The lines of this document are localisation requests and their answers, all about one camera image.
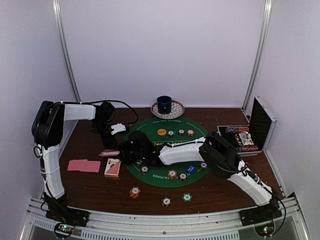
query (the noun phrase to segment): dark blue cup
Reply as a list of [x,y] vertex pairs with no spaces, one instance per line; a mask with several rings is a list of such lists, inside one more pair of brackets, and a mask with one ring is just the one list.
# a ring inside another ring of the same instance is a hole
[[171,112],[171,97],[160,96],[156,99],[156,101],[158,102],[158,112],[160,114],[169,114]]

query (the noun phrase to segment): wooden table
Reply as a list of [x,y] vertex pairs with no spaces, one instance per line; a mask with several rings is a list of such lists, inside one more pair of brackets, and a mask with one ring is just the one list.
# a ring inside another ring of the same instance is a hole
[[[139,121],[153,117],[149,108],[137,108]],[[247,120],[240,109],[235,108],[187,108],[184,117],[200,123],[208,131],[217,125],[245,125]],[[134,120],[129,109],[117,109],[115,123]],[[90,132],[90,121],[79,121],[60,158],[63,186],[71,207],[137,215],[177,215],[211,213],[255,206],[255,202],[232,182],[219,179],[209,173],[198,182],[180,188],[161,188],[141,182],[122,165],[119,179],[104,176],[107,159],[98,154],[105,148],[100,136]],[[101,161],[99,173],[67,171],[69,160],[88,159]],[[264,155],[244,157],[249,168],[261,179],[275,188],[280,188]],[[131,187],[138,186],[138,199],[130,198]],[[184,193],[192,194],[191,202],[183,202]],[[170,197],[172,205],[161,205],[163,197]]]

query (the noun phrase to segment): open case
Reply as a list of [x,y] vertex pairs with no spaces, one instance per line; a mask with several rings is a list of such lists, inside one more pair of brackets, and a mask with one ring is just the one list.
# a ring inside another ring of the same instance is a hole
[[[240,156],[254,156],[268,147],[276,123],[276,117],[264,101],[255,96],[249,125],[217,126],[217,132],[237,149]],[[246,131],[250,134],[250,145],[244,145],[242,140]]]

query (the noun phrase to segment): oval green mat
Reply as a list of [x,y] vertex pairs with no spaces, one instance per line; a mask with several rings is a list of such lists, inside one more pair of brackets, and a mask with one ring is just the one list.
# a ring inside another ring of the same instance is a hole
[[[165,129],[167,132],[174,131],[175,135],[160,136],[158,135],[159,129]],[[182,136],[179,135],[178,131],[180,129],[183,129],[186,132],[186,134]],[[170,144],[188,142],[201,137],[205,137],[208,134],[208,131],[203,126],[196,123],[195,121],[192,121],[182,116],[172,120],[164,120],[164,119],[159,119],[157,117],[153,117],[140,122],[138,125],[133,127],[130,131],[133,132],[135,130],[140,130],[144,132],[154,145],[162,144],[164,142],[167,142]],[[194,136],[192,137],[188,136],[187,135],[188,130],[194,130],[195,131]],[[188,173],[188,179],[186,181],[180,181],[178,178],[176,179],[168,178],[168,171],[176,170],[178,174],[187,173],[186,167],[190,165],[195,166],[196,172],[192,174]],[[161,187],[161,188],[179,188],[179,187],[187,186],[200,180],[209,172],[208,169],[200,168],[199,161],[176,163],[176,164],[172,164],[164,167],[149,167],[150,170],[146,174],[142,174],[140,172],[140,168],[142,166],[144,166],[144,164],[138,165],[137,163],[134,163],[131,165],[127,165],[126,167],[130,171],[130,173],[134,175],[137,179],[141,180],[146,184],[150,184],[152,186]]]

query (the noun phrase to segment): plate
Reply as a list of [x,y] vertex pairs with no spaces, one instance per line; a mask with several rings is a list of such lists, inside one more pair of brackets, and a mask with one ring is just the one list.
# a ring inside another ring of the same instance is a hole
[[170,113],[168,114],[159,113],[157,102],[152,105],[151,112],[153,113],[153,115],[155,115],[160,119],[176,119],[180,117],[182,114],[184,114],[185,108],[180,102],[172,100]]

